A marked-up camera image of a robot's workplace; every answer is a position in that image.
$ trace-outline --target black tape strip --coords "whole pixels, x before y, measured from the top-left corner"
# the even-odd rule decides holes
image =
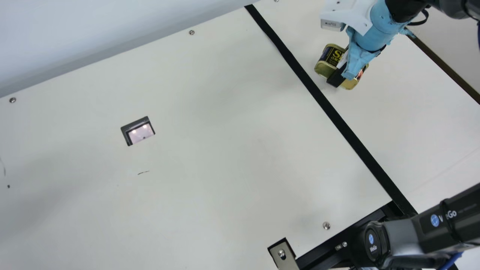
[[[382,185],[384,190],[392,198],[393,202],[398,206],[398,208],[405,215],[417,214],[417,212],[407,200],[407,198],[405,198],[405,196],[400,192],[398,187],[393,183],[392,179],[388,177],[386,172],[382,169],[382,167],[380,167],[375,158],[373,158],[367,148],[358,139],[355,133],[353,133],[347,123],[342,119],[340,114],[338,114],[332,104],[330,104],[327,98],[322,94],[317,85],[308,76],[308,74],[298,63],[293,54],[288,50],[283,41],[278,37],[275,31],[273,31],[273,29],[268,25],[265,19],[260,15],[258,10],[253,5],[248,5],[245,8],[250,13],[255,22],[258,24],[258,26],[270,38],[270,40],[276,46],[276,48],[283,56],[285,61],[288,63],[290,68],[293,70],[293,72],[295,72],[303,85],[305,85],[310,94],[317,101],[318,105],[322,107],[325,114],[330,118],[333,124],[337,127],[338,131],[348,141],[353,150],[355,150],[363,163],[365,163],[365,166],[367,166],[370,172],[375,176],[380,185]]]

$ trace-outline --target white wall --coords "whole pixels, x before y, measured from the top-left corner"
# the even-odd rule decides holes
[[[480,92],[480,53],[476,22],[469,18],[455,20],[434,8],[430,8],[429,13],[426,24],[411,26],[409,29],[470,86]]]
[[[0,97],[252,2],[0,1]]]

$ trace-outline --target black cable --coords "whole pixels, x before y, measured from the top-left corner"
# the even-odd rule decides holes
[[[422,25],[422,24],[424,24],[424,23],[427,22],[428,16],[429,16],[428,11],[427,11],[426,9],[423,9],[421,12],[423,13],[423,15],[425,15],[425,19],[423,19],[423,20],[421,20],[421,21],[418,21],[418,22],[409,23],[409,24],[408,24],[409,26]]]

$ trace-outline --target can label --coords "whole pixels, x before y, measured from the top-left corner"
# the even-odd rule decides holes
[[[319,61],[325,61],[335,67],[342,58],[343,53],[343,51],[335,47],[327,46],[325,47]]]

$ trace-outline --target screw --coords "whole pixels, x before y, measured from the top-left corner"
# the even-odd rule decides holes
[[[330,223],[324,222],[324,229],[329,230],[330,229]]]
[[[280,259],[282,259],[282,260],[285,260],[285,258],[287,257],[287,255],[285,255],[285,250],[283,250],[283,249],[280,249],[278,251],[278,255],[280,256]]]

